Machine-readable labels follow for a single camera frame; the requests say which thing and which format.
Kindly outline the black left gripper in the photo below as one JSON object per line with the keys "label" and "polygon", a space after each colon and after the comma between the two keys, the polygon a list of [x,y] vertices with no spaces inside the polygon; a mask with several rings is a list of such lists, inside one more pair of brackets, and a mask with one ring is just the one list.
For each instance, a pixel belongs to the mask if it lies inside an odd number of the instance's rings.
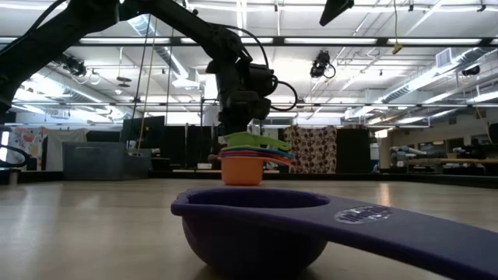
{"label": "black left gripper", "polygon": [[207,55],[211,61],[206,71],[216,77],[220,133],[246,131],[251,120],[264,120],[272,105],[268,96],[275,90],[274,72],[255,64],[246,49],[215,49]]}

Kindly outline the green measuring cup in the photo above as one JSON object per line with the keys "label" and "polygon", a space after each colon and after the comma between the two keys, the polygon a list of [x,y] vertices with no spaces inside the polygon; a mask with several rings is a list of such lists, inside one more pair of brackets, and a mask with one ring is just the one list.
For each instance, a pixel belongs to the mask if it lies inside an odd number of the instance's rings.
{"label": "green measuring cup", "polygon": [[253,135],[248,131],[241,131],[230,135],[225,135],[224,140],[228,147],[250,146],[260,147],[269,145],[283,151],[290,151],[291,145],[278,139],[269,138],[261,135]]}

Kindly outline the orange measuring cup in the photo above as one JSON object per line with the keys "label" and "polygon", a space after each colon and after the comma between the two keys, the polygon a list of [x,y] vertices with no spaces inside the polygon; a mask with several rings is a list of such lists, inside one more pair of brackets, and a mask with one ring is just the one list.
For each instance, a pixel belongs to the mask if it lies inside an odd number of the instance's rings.
{"label": "orange measuring cup", "polygon": [[229,186],[258,186],[263,179],[264,163],[281,163],[293,166],[294,161],[285,158],[261,156],[228,156],[221,158],[221,177]]}

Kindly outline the dark blue measuring cup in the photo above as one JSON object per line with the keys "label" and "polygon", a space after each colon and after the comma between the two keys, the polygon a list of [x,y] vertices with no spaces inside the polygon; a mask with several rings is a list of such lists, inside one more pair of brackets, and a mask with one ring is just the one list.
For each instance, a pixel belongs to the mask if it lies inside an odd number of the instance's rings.
{"label": "dark blue measuring cup", "polygon": [[170,210],[198,257],[233,278],[290,278],[338,243],[448,278],[498,280],[498,233],[400,208],[222,187],[185,191]]}

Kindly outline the brown spotted curtain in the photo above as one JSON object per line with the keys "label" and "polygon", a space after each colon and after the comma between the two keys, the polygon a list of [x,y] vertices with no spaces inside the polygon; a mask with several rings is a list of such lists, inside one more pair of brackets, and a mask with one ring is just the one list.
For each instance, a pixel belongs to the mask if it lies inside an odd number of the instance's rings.
{"label": "brown spotted curtain", "polygon": [[303,128],[293,125],[284,130],[284,139],[294,155],[293,173],[334,174],[337,166],[337,129]]}

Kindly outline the black monitor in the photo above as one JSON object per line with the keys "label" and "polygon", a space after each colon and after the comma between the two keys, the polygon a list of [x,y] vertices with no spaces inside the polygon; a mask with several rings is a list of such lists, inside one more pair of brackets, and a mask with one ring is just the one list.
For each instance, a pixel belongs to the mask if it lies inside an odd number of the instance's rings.
{"label": "black monitor", "polygon": [[124,120],[120,141],[134,141],[140,145],[140,149],[160,149],[163,145],[164,122],[164,116]]}

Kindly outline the black partition panel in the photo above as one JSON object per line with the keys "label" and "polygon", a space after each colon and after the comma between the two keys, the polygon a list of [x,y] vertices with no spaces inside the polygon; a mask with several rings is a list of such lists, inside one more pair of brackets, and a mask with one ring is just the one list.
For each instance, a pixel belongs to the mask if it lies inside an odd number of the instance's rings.
{"label": "black partition panel", "polygon": [[336,173],[370,172],[370,137],[366,129],[337,130]]}

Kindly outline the grey plastic bin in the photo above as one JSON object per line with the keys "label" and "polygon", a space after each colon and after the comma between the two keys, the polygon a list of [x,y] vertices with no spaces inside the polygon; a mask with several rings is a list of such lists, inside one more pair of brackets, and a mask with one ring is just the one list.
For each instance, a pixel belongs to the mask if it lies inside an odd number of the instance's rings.
{"label": "grey plastic bin", "polygon": [[139,180],[152,168],[150,149],[127,149],[121,142],[63,142],[66,180]]}

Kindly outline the wooden workbench with equipment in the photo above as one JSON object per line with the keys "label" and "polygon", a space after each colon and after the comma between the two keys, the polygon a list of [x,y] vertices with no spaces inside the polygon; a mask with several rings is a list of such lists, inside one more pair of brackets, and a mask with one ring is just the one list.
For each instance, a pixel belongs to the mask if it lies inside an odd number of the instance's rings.
{"label": "wooden workbench with equipment", "polygon": [[424,152],[408,146],[392,146],[391,167],[407,173],[498,176],[498,144],[464,145],[452,152]]}

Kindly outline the floral cloth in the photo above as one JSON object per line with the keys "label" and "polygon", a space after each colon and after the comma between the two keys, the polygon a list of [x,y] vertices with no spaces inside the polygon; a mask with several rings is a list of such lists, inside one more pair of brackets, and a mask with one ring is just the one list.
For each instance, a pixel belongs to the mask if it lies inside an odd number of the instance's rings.
{"label": "floral cloth", "polygon": [[23,170],[41,171],[43,169],[47,134],[48,129],[45,127],[17,127],[9,133],[8,145],[22,149],[30,156],[30,163],[24,166]]}

